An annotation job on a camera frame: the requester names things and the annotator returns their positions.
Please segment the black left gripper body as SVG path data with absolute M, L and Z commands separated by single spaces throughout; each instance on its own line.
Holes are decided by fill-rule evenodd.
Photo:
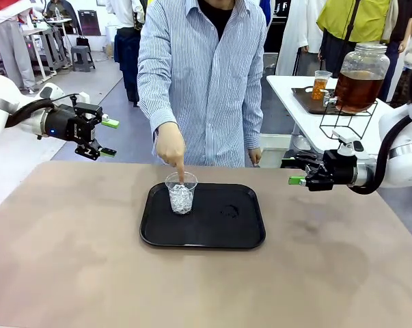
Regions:
M 102 122 L 102 107 L 87 103 L 61 105 L 51 110 L 44 123 L 49 137 L 90 145 L 95 140 L 95 126 Z

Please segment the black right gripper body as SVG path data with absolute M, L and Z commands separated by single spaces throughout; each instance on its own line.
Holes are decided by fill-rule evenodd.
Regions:
M 333 187 L 334 185 L 350 185 L 355 178 L 357 157 L 341 155 L 337 150 L 327 150 L 322 157 L 325 173 L 322 185 Z

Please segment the person's right hand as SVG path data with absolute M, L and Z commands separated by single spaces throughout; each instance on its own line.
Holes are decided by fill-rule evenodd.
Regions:
M 179 183 L 184 183 L 185 144 L 178 125 L 166 122 L 158 127 L 156 153 L 168 165 L 175 167 Z

